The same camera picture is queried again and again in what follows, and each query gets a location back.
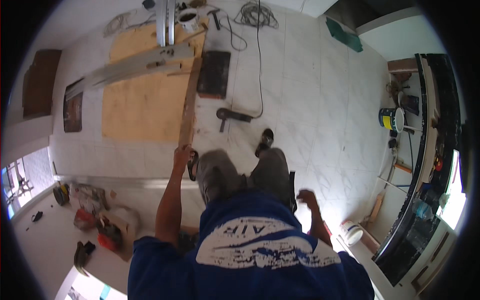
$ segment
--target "paint can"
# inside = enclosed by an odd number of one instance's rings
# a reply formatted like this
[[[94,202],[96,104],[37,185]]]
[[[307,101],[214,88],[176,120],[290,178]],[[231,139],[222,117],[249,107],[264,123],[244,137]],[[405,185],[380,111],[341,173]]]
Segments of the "paint can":
[[[194,33],[199,27],[200,17],[195,8],[187,8],[181,11],[178,21],[186,33]]]
[[[378,122],[380,126],[395,132],[402,132],[405,116],[401,108],[381,108],[378,111]]]
[[[346,220],[340,225],[340,232],[349,247],[358,243],[363,236],[363,230],[350,220]]]

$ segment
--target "white print on shirt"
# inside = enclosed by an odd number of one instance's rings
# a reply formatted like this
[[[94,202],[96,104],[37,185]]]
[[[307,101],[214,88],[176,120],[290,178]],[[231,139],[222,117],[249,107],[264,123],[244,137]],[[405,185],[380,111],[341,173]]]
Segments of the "white print on shirt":
[[[266,217],[241,217],[215,228],[197,252],[199,264],[228,269],[252,266],[277,269],[302,264],[323,267],[339,264],[340,257],[322,241],[315,249],[300,236],[269,240],[268,234],[294,229],[282,221]]]

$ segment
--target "man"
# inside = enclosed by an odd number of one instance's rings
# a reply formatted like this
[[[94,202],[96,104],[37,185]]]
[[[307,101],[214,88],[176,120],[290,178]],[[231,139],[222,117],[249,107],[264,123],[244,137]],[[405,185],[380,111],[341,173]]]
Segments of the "man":
[[[272,143],[267,129],[248,178],[222,150],[197,159],[189,145],[177,148],[155,237],[134,244],[129,299],[373,299],[363,266],[333,251],[315,195],[307,190],[297,196],[312,211],[310,235],[302,233],[289,205],[287,162]],[[182,257],[176,248],[186,165],[206,209],[198,244]]]

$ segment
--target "plastic bottle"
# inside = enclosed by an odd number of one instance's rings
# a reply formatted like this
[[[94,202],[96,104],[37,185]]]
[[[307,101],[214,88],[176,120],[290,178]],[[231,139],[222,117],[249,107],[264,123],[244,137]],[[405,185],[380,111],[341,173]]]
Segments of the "plastic bottle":
[[[413,213],[422,220],[431,220],[433,218],[432,207],[423,200],[416,200],[412,207]]]

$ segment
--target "hammer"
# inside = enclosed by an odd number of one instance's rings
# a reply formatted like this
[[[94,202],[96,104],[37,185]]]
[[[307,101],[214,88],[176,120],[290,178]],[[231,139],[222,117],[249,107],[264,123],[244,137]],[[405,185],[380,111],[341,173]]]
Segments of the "hammer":
[[[207,12],[207,15],[209,15],[209,14],[213,15],[213,19],[215,20],[215,25],[216,25],[217,30],[220,30],[220,23],[218,22],[218,18],[216,17],[216,13],[219,12],[219,11],[220,11],[220,9],[216,9],[216,10],[212,10],[212,11]]]

